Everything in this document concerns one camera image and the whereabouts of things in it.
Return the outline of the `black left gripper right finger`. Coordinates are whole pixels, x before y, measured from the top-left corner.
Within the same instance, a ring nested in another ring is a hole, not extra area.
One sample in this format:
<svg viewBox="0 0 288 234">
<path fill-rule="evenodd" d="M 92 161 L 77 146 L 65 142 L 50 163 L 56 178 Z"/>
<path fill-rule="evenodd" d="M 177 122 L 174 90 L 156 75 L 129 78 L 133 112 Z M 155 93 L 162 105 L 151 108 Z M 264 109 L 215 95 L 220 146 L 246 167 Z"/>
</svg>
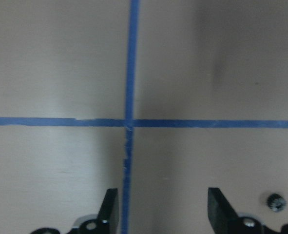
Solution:
<svg viewBox="0 0 288 234">
<path fill-rule="evenodd" d="M 215 234 L 262 234 L 261 223 L 239 216 L 219 188 L 208 188 L 208 219 Z"/>
</svg>

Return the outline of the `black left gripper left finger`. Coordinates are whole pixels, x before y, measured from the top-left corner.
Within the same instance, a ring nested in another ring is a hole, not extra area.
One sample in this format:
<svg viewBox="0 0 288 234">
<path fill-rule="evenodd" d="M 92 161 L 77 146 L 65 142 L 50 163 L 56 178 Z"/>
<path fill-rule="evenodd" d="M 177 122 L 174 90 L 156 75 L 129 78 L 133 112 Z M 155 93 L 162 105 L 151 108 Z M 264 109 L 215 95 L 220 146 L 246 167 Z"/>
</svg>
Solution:
<svg viewBox="0 0 288 234">
<path fill-rule="evenodd" d="M 78 218 L 71 234 L 116 234 L 119 224 L 118 188 L 107 189 L 97 215 L 86 215 Z"/>
</svg>

